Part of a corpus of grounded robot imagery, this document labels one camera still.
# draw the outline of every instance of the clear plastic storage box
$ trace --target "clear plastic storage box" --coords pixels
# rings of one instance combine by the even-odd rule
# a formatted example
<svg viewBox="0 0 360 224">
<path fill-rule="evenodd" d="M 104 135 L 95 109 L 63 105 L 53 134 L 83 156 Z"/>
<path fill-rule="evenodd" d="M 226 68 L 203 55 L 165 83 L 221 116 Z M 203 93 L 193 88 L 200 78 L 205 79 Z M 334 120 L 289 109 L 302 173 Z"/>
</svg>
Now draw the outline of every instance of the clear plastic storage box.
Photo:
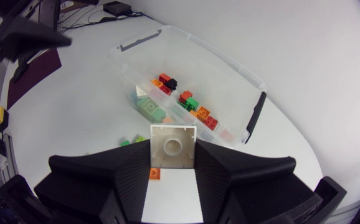
<svg viewBox="0 0 360 224">
<path fill-rule="evenodd" d="M 162 26 L 119 43 L 109 58 L 123 74 L 130 103 L 152 123 L 195 125 L 199 139 L 226 147 L 246 143 L 251 135 L 247 127 L 258 118 L 264 82 L 197 37 Z M 170 95 L 151 82 L 162 73 L 177 81 Z M 184 91 L 199 103 L 192 111 L 178 103 Z M 196 116 L 208 112 L 208 121 Z"/>
</svg>

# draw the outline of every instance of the white lego brick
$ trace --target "white lego brick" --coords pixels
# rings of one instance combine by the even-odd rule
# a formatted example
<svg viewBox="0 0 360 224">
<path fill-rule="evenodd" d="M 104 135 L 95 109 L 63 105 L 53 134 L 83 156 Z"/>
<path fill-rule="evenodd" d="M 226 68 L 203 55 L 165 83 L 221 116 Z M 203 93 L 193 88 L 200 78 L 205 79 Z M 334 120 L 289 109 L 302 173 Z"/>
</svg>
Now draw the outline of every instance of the white lego brick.
<svg viewBox="0 0 360 224">
<path fill-rule="evenodd" d="M 142 98 L 146 98 L 148 97 L 148 94 L 146 92 L 144 92 L 140 86 L 136 85 L 136 94 L 137 94 L 137 99 L 142 99 Z"/>
<path fill-rule="evenodd" d="M 197 127 L 151 125 L 151 167 L 194 168 Z"/>
</svg>

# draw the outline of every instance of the green lego brick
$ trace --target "green lego brick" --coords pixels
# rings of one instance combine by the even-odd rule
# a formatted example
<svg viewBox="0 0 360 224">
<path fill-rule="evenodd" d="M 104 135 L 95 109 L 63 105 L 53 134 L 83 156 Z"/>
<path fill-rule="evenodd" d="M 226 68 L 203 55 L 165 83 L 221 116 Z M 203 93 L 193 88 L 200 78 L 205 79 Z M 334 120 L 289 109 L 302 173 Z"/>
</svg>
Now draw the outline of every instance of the green lego brick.
<svg viewBox="0 0 360 224">
<path fill-rule="evenodd" d="M 182 106 L 184 109 L 187 109 L 187 105 L 185 105 L 184 103 L 178 102 L 178 104 L 179 104 L 180 106 Z"/>
<path fill-rule="evenodd" d="M 194 98 L 191 96 L 186 100 L 186 106 L 188 111 L 190 110 L 196 111 L 198 105 L 199 103 L 196 100 L 194 100 Z"/>
<path fill-rule="evenodd" d="M 166 117 L 166 112 L 161 108 L 158 108 L 151 116 L 153 123 L 161 123 L 162 119 Z"/>
<path fill-rule="evenodd" d="M 137 139 L 136 139 L 136 142 L 141 142 L 141 141 L 144 141 L 144 140 L 147 140 L 147 139 L 144 138 L 143 136 L 138 136 Z"/>
<path fill-rule="evenodd" d="M 152 101 L 151 99 L 148 99 L 142 106 L 139 108 L 140 113 L 147 118 L 150 122 L 152 121 L 152 114 L 159 108 L 159 106 Z"/>
<path fill-rule="evenodd" d="M 129 145 L 129 144 L 130 144 L 130 142 L 129 142 L 128 140 L 126 140 L 126 141 L 122 142 L 122 143 L 120 144 L 120 146 L 127 146 L 127 145 Z"/>
<path fill-rule="evenodd" d="M 141 109 L 141 107 L 143 106 L 143 104 L 145 104 L 145 102 L 147 102 L 147 100 L 148 100 L 149 98 L 142 98 L 142 99 L 140 99 L 140 100 L 138 100 L 137 101 L 137 108 L 138 109 Z"/>
</svg>

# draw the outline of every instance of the black handle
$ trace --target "black handle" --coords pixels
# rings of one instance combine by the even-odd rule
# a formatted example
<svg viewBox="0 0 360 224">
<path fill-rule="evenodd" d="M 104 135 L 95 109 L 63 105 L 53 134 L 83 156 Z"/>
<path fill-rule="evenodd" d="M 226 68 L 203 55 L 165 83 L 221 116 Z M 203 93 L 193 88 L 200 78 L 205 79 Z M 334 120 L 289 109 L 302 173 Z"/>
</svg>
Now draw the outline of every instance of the black handle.
<svg viewBox="0 0 360 224">
<path fill-rule="evenodd" d="M 266 97 L 267 97 L 267 94 L 265 92 L 262 92 L 262 94 L 260 95 L 259 101 L 257 102 L 255 108 L 253 109 L 253 115 L 250 118 L 250 121 L 247 126 L 247 131 L 249 132 L 249 137 L 245 141 L 245 144 L 249 141 L 249 139 L 253 133 L 253 130 L 255 129 L 257 120 L 259 119 L 259 116 L 260 116 L 260 112 L 262 111 L 263 105 L 265 104 Z"/>
<path fill-rule="evenodd" d="M 146 42 L 147 40 L 155 38 L 155 37 L 159 36 L 161 34 L 161 32 L 162 32 L 162 30 L 158 30 L 158 32 L 156 34 L 153 34 L 153 35 L 151 35 L 149 37 L 146 37 L 144 39 L 138 39 L 138 40 L 136 40 L 136 42 L 134 42 L 132 44 L 129 44 L 129 45 L 125 46 L 125 47 L 120 45 L 120 51 L 124 52 L 125 50 L 128 50 L 128 49 L 130 49 L 130 48 L 132 48 L 134 46 L 137 46 L 137 45 L 139 45 L 139 44 L 141 44 L 143 42 Z"/>
</svg>

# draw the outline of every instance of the power adapter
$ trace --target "power adapter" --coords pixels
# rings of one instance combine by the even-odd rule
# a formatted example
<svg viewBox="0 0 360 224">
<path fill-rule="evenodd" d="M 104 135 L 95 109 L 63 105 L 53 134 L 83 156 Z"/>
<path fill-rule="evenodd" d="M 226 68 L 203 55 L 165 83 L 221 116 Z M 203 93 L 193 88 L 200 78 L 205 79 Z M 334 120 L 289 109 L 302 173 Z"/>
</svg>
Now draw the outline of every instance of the power adapter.
<svg viewBox="0 0 360 224">
<path fill-rule="evenodd" d="M 106 3 L 103 5 L 103 10 L 109 14 L 112 14 L 116 17 L 118 16 L 126 16 L 131 13 L 131 6 L 128 4 L 114 1 L 110 3 Z"/>
</svg>

